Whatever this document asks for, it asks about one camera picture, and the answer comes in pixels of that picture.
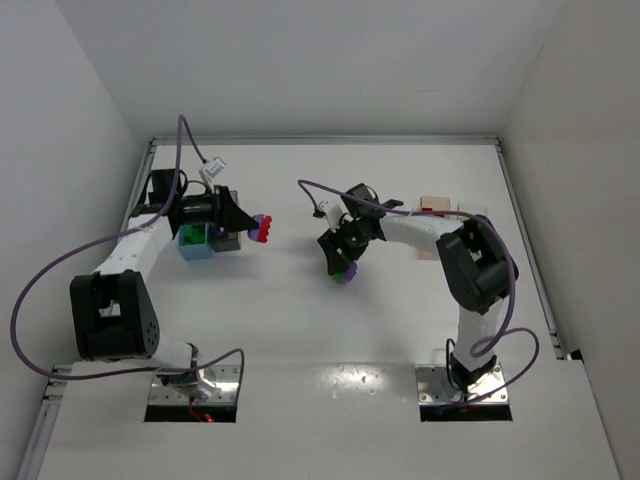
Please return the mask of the multicolour lego tower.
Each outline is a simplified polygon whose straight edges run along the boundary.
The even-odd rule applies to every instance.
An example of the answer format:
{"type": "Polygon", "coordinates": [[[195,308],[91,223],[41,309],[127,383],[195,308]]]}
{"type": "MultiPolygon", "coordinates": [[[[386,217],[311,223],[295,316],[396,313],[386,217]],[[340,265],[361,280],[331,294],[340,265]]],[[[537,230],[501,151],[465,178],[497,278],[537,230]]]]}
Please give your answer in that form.
{"type": "Polygon", "coordinates": [[[348,267],[344,271],[331,274],[330,278],[340,285],[345,285],[351,282],[356,276],[356,274],[357,274],[357,264],[355,262],[352,262],[348,265],[348,267]]]}

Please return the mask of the green lego brick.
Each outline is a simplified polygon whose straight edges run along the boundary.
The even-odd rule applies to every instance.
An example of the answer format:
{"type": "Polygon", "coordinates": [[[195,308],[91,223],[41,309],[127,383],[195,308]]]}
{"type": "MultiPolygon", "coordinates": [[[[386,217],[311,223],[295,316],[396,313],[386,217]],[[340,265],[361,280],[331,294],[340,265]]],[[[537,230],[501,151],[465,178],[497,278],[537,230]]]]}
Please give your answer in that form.
{"type": "Polygon", "coordinates": [[[207,227],[204,224],[185,225],[180,229],[180,244],[203,245],[207,242],[207,227]]]}

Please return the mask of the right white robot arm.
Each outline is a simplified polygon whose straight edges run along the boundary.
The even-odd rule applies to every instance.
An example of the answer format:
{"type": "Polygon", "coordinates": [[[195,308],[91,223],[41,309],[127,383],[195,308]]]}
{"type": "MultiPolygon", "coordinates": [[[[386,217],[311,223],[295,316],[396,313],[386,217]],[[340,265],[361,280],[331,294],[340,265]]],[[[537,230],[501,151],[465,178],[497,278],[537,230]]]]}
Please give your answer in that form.
{"type": "Polygon", "coordinates": [[[339,284],[349,283],[374,240],[405,244],[439,261],[459,306],[457,338],[446,354],[448,381],[467,394],[496,364],[491,341],[498,332],[497,315],[518,277],[515,263],[488,228],[490,222],[483,216],[459,220],[446,214],[404,214],[399,211],[403,202],[381,202],[363,183],[341,200],[342,205],[314,204],[314,216],[328,224],[317,239],[328,275],[339,284]]]}

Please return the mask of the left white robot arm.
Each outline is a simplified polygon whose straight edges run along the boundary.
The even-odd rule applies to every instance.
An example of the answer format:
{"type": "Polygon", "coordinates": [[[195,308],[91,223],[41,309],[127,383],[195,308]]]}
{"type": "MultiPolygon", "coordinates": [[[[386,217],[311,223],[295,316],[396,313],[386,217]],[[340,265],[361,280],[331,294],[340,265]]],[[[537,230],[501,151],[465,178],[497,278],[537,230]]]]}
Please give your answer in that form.
{"type": "Polygon", "coordinates": [[[82,359],[130,362],[156,371],[174,389],[214,383],[213,371],[200,368],[195,345],[176,341],[160,330],[146,280],[162,250],[173,240],[215,252],[218,244],[244,232],[264,243],[270,216],[251,216],[226,186],[186,192],[187,181],[172,169],[149,174],[143,194],[128,218],[127,229],[107,259],[91,274],[70,284],[76,345],[82,359]]]}

